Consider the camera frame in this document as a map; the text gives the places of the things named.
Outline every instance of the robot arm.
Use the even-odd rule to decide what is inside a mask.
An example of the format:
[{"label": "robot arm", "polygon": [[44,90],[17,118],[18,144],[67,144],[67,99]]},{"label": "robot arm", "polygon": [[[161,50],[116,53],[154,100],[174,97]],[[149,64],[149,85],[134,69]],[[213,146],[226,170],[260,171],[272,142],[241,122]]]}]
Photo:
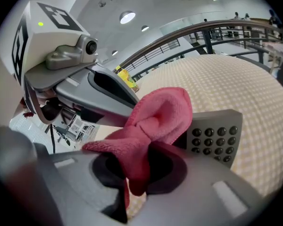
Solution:
[{"label": "robot arm", "polygon": [[67,111],[84,121],[124,126],[138,98],[117,75],[97,63],[96,49],[97,40],[66,11],[28,3],[12,59],[25,103],[43,123],[50,124]]}]

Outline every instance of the ceiling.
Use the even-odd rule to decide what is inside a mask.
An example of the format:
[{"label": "ceiling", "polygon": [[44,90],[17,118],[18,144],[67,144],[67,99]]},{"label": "ceiling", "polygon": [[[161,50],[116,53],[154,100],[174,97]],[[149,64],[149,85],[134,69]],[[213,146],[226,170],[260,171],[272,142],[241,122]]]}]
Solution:
[{"label": "ceiling", "polygon": [[[78,21],[92,37],[98,39],[98,53],[105,64],[114,58],[111,55],[113,50],[122,51],[142,35],[143,25],[157,27],[171,22],[166,16],[161,19],[159,14],[152,17],[149,14],[159,6],[177,1],[183,0],[89,0]],[[212,0],[191,1],[203,3]],[[136,18],[127,24],[120,24],[119,16],[127,10],[135,12]]]}]

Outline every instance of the black wire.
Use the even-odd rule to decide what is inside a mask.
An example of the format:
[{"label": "black wire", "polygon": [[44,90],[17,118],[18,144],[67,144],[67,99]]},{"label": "black wire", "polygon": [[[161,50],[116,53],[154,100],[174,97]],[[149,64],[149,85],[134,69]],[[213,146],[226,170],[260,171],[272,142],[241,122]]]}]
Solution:
[{"label": "black wire", "polygon": [[51,135],[51,142],[52,142],[52,150],[53,150],[53,153],[56,153],[56,143],[55,143],[55,137],[53,135],[52,124],[50,124],[50,135]]}]

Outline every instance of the pink cloth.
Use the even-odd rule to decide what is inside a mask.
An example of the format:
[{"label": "pink cloth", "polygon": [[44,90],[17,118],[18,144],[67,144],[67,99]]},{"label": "pink cloth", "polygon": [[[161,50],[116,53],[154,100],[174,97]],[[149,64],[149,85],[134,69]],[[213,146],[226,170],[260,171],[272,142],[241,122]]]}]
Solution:
[{"label": "pink cloth", "polygon": [[[192,105],[183,88],[161,88],[144,96],[134,107],[124,128],[102,141],[89,142],[83,150],[113,153],[129,179],[134,195],[142,195],[150,178],[147,153],[151,142],[172,144],[190,126]],[[127,186],[126,205],[129,205]]]}]

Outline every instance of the black button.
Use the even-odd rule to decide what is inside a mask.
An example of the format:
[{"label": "black button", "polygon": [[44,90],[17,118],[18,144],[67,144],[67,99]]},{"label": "black button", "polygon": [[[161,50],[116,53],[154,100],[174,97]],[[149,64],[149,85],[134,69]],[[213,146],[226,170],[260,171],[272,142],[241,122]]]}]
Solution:
[{"label": "black button", "polygon": [[222,145],[225,144],[225,140],[224,140],[223,138],[219,138],[219,139],[216,141],[216,144],[217,144],[218,146],[222,146]]},{"label": "black button", "polygon": [[220,148],[217,148],[216,150],[215,150],[215,154],[216,155],[220,155],[221,153],[223,152],[223,149],[220,147]]},{"label": "black button", "polygon": [[206,148],[206,149],[203,150],[203,154],[205,154],[205,155],[209,155],[211,152],[212,152],[212,150],[209,149],[209,148]]},{"label": "black button", "polygon": [[230,134],[231,135],[236,135],[237,134],[237,131],[238,131],[238,128],[236,126],[232,126],[230,128]]},{"label": "black button", "polygon": [[229,138],[228,141],[227,141],[227,143],[228,143],[229,145],[234,145],[235,142],[236,142],[236,138],[234,138],[234,137]]},{"label": "black button", "polygon": [[201,130],[200,129],[194,129],[192,131],[192,134],[195,136],[195,137],[199,137],[201,135]]},{"label": "black button", "polygon": [[207,136],[207,137],[211,137],[212,135],[214,135],[214,130],[212,128],[208,128],[206,129],[206,131],[204,132],[204,134]]},{"label": "black button", "polygon": [[194,148],[192,148],[192,152],[194,152],[194,153],[199,153],[199,152],[200,152],[200,149],[197,148],[197,147],[194,147]]},{"label": "black button", "polygon": [[201,141],[198,138],[192,140],[193,145],[198,146],[201,144]]},{"label": "black button", "polygon": [[213,145],[213,140],[212,140],[212,139],[206,139],[206,140],[204,141],[204,145],[206,145],[206,146],[211,146],[211,145]]},{"label": "black button", "polygon": [[223,161],[224,161],[224,162],[229,162],[231,159],[232,159],[231,156],[226,156],[226,157],[223,159]]},{"label": "black button", "polygon": [[217,134],[223,137],[226,134],[226,129],[224,127],[220,127],[217,131]]},{"label": "black button", "polygon": [[225,151],[227,154],[232,154],[234,151],[234,148],[233,147],[229,147],[227,148],[227,150]]}]

